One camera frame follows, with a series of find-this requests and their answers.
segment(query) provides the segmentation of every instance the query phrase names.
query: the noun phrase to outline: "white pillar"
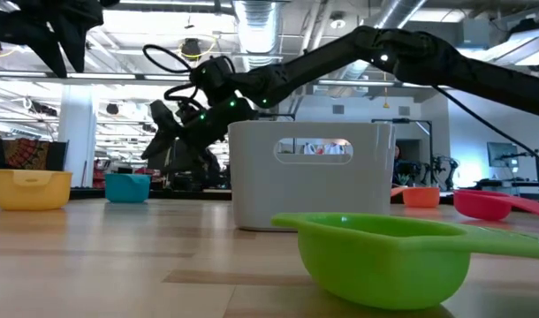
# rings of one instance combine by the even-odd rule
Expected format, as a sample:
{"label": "white pillar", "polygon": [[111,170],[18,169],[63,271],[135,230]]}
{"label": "white pillar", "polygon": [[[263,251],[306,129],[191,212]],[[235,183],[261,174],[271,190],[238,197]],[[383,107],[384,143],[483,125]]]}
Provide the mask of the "white pillar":
{"label": "white pillar", "polygon": [[93,185],[98,110],[99,100],[93,94],[93,87],[64,86],[61,96],[58,140],[69,142],[65,170],[73,172],[72,186]]}

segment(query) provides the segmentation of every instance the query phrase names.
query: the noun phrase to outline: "red bowl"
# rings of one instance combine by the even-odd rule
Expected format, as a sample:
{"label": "red bowl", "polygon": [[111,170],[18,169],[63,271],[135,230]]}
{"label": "red bowl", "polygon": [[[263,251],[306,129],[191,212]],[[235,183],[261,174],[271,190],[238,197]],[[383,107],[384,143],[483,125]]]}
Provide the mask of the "red bowl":
{"label": "red bowl", "polygon": [[464,216],[499,221],[509,216],[512,205],[494,198],[508,196],[505,193],[489,191],[458,190],[454,192],[454,207]]}
{"label": "red bowl", "polygon": [[440,202],[437,187],[407,188],[403,191],[403,203],[408,208],[436,208]]}

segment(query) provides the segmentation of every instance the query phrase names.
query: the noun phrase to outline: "table surface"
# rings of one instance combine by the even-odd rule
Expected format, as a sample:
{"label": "table surface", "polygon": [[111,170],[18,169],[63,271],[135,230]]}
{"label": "table surface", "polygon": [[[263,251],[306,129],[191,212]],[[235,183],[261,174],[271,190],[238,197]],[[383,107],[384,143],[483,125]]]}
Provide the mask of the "table surface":
{"label": "table surface", "polygon": [[[392,214],[539,233],[453,207]],[[386,312],[339,299],[307,275],[295,233],[238,231],[230,202],[72,201],[47,212],[0,211],[0,318],[539,317],[539,261],[474,254],[441,306]]]}

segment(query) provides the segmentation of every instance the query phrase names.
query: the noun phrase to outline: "green measuring cup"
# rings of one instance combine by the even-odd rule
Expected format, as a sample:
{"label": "green measuring cup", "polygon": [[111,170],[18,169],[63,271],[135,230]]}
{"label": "green measuring cup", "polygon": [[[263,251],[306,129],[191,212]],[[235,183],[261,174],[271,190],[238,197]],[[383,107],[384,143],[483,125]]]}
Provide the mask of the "green measuring cup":
{"label": "green measuring cup", "polygon": [[464,224],[366,214],[279,214],[299,231],[305,268],[325,290],[370,307],[423,309],[450,298],[471,253],[539,259],[539,237]]}

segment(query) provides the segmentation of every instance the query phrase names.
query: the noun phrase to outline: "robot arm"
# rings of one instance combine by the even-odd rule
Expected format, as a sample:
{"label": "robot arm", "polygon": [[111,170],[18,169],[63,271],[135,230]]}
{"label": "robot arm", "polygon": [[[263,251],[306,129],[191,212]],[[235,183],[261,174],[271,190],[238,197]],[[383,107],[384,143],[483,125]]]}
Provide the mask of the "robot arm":
{"label": "robot arm", "polygon": [[[236,90],[268,109],[298,87],[357,60],[404,82],[454,87],[539,116],[539,78],[463,57],[448,42],[431,34],[359,26],[285,64],[234,73],[224,57],[202,63],[191,71],[190,80],[203,90],[211,108],[182,127],[180,138],[201,150],[224,136],[228,124],[254,118],[247,101],[239,98]],[[155,148],[153,140],[143,157]]]}

